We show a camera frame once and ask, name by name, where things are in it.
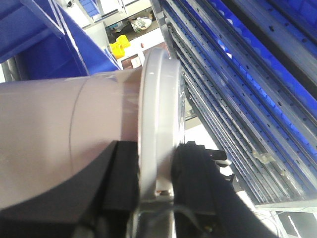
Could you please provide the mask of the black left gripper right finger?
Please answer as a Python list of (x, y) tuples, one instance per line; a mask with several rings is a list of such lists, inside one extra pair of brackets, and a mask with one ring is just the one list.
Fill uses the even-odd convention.
[(233, 177), (226, 179), (219, 168), (226, 153), (206, 149), (194, 142), (180, 144), (171, 165), (178, 238), (274, 238), (239, 198)]

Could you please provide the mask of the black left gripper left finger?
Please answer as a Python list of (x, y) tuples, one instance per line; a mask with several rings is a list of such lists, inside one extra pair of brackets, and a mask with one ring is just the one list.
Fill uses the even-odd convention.
[(3, 238), (123, 238), (138, 198), (136, 142), (113, 141), (49, 191), (0, 212)]

